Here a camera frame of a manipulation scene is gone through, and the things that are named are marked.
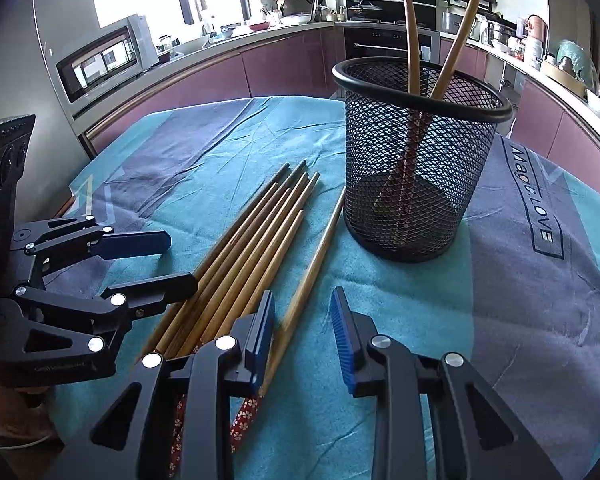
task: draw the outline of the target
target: triangular cutout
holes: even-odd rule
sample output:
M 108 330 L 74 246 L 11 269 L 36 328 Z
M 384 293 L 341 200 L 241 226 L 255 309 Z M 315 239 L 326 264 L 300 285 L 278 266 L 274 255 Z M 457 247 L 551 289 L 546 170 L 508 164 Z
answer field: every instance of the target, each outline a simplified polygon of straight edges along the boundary
M 513 444 L 513 433 L 473 384 L 466 386 L 466 395 L 474 415 L 480 447 L 490 451 Z
M 115 405 L 91 433 L 91 441 L 94 444 L 109 447 L 116 451 L 125 449 L 129 427 L 141 390 L 142 386 L 139 383 L 134 383 L 118 397 Z
M 24 351 L 29 352 L 45 352 L 48 350 L 62 350 L 70 348 L 72 341 L 67 337 L 62 337 L 55 334 L 48 334 L 40 330 L 31 330 Z

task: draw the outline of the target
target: mesh pen holder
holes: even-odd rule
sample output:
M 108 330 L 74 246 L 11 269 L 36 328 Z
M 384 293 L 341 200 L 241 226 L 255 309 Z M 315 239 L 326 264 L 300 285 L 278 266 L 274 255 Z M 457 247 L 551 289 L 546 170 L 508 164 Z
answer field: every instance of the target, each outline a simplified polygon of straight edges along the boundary
M 420 63 L 430 95 L 442 67 Z M 346 90 L 345 222 L 374 254 L 421 262 L 451 245 L 509 101 L 456 72 L 442 101 L 409 94 L 398 57 L 349 59 L 333 67 Z

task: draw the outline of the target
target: silver screw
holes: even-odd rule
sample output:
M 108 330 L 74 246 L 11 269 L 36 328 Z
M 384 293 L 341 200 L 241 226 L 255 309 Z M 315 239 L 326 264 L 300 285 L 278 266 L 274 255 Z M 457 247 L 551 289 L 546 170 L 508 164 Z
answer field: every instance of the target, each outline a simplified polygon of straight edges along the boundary
M 126 301 L 126 296 L 124 294 L 114 294 L 109 298 L 109 301 L 113 306 L 120 306 Z
M 142 365 L 145 368 L 155 368 L 162 362 L 162 356 L 156 352 L 147 354 L 142 358 Z
M 371 344 L 376 348 L 388 348 L 391 340 L 385 335 L 375 335 L 371 338 Z
M 104 348 L 104 339 L 98 336 L 92 337 L 91 339 L 89 339 L 88 346 L 89 350 L 91 350 L 92 352 L 99 352 Z
M 216 339 L 216 348 L 220 350 L 228 350 L 235 346 L 235 339 L 230 335 L 223 335 Z
M 445 363 L 453 368 L 458 368 L 464 364 L 464 358 L 460 354 L 451 352 L 451 354 L 445 355 Z

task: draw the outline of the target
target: microwave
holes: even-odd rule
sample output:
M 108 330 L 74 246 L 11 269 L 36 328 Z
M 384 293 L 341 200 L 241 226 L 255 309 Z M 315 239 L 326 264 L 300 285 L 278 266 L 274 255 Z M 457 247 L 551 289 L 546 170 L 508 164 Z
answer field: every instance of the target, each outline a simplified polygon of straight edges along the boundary
M 58 52 L 61 102 L 76 119 L 99 99 L 158 63 L 144 16 L 133 14 L 80 38 Z

